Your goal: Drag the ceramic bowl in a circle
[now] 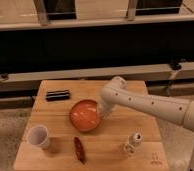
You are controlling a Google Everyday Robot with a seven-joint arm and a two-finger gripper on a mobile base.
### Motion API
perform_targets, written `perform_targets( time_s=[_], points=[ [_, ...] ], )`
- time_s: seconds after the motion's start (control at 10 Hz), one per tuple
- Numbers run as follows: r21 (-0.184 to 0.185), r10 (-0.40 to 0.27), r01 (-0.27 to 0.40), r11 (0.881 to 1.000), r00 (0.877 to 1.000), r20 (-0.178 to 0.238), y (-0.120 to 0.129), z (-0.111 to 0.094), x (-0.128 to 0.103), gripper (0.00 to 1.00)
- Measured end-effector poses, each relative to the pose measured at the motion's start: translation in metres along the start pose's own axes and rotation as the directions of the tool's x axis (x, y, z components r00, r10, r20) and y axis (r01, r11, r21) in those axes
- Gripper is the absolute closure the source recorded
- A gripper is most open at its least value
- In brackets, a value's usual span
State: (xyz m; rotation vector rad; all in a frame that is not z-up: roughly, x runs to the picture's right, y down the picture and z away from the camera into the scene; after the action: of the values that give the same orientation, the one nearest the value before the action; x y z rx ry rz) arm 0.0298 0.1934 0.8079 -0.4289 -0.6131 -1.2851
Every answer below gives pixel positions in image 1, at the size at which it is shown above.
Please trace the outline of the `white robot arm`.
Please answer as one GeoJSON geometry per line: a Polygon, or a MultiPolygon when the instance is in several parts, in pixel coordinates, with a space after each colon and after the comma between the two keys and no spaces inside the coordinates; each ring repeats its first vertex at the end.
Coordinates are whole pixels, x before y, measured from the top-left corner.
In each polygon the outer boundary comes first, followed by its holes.
{"type": "MultiPolygon", "coordinates": [[[[102,87],[98,102],[102,117],[108,116],[115,105],[121,105],[194,132],[193,100],[139,94],[126,90],[125,86],[126,81],[116,76],[102,87]]],[[[194,148],[187,171],[194,171],[194,148]]]]}

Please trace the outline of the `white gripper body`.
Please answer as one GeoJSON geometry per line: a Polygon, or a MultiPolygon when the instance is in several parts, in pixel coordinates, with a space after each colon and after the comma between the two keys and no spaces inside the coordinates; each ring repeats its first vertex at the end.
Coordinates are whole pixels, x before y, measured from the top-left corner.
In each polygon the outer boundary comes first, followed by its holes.
{"type": "Polygon", "coordinates": [[[114,104],[100,99],[97,104],[97,111],[101,117],[108,117],[113,112],[114,104]]]}

